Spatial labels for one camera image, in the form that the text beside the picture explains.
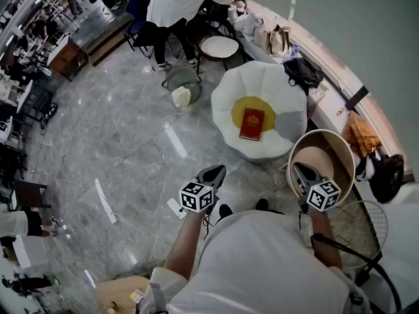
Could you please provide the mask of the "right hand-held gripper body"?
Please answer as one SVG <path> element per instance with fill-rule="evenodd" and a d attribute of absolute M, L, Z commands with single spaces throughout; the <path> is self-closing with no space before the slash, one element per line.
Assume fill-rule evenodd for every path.
<path fill-rule="evenodd" d="M 318 174 L 313 179 L 299 175 L 298 184 L 302 188 L 298 203 L 303 213 L 307 213 L 309 207 L 324 212 L 338 203 L 340 187 L 332 179 Z"/>

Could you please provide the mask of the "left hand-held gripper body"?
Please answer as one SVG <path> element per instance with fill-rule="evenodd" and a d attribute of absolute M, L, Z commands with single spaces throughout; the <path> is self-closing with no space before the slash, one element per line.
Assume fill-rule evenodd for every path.
<path fill-rule="evenodd" d="M 200 171 L 190 181 L 185 182 L 179 189 L 179 202 L 187 211 L 210 213 L 216 202 L 216 193 L 220 184 L 208 182 L 210 168 Z"/>

